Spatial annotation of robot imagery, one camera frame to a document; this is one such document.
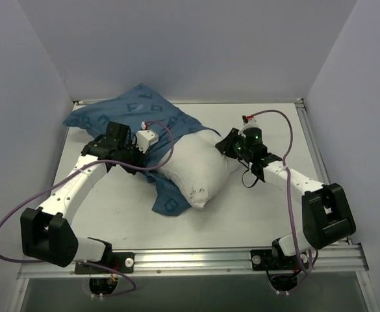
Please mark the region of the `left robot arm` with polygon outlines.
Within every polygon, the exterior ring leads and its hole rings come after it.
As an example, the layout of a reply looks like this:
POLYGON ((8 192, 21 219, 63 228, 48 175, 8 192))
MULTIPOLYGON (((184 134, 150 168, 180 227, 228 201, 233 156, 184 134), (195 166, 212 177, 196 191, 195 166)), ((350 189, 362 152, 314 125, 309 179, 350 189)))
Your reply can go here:
POLYGON ((71 228, 76 212, 95 184, 118 162, 130 174, 143 167, 149 148, 158 135, 144 126, 131 128, 116 122, 107 125, 82 149, 68 181, 50 193, 37 208, 26 208, 20 217, 23 254, 66 267, 88 261, 97 272, 108 271, 114 262, 112 245, 94 238, 78 238, 71 228))

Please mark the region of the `blue cartoon print pillowcase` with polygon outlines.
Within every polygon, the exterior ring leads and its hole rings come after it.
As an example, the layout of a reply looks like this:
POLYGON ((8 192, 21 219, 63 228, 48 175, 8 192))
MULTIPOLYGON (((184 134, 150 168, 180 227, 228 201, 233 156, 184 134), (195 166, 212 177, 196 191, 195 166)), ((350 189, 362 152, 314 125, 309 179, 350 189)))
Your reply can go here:
MULTIPOLYGON (((142 122, 159 121, 171 132, 176 144, 181 137, 204 130, 196 118, 184 113, 144 84, 105 101, 87 105, 73 111, 63 124, 78 127, 91 137, 105 133, 109 122, 128 125, 133 133, 141 130, 142 122)), ((142 172, 148 183, 154 183, 157 198, 152 211, 164 216, 179 216, 190 208, 190 204, 179 188, 158 172, 142 172)))

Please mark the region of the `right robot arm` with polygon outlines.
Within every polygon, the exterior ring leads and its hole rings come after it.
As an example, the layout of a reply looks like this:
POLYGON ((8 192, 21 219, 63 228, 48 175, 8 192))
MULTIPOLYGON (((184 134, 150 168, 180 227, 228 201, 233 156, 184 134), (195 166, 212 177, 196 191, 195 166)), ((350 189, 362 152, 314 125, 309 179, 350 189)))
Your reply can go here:
POLYGON ((295 201, 301 207, 302 228, 272 242, 270 260, 277 268, 287 267, 298 253, 345 239, 356 232, 356 224, 344 189, 313 180, 284 164, 283 159, 268 151, 262 131, 250 127, 235 128, 216 149, 228 158, 244 162, 256 180, 269 183, 287 194, 288 208, 295 201))

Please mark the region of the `white pillow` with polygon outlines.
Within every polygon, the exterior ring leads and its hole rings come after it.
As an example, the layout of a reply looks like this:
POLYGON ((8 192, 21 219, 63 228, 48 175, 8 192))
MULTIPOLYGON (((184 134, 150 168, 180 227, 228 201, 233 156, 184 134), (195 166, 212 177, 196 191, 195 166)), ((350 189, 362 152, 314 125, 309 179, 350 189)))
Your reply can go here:
POLYGON ((174 144, 171 159, 157 169, 193 208, 203 209, 239 167, 236 160, 216 149, 221 141, 222 137, 211 129, 184 135, 174 144))

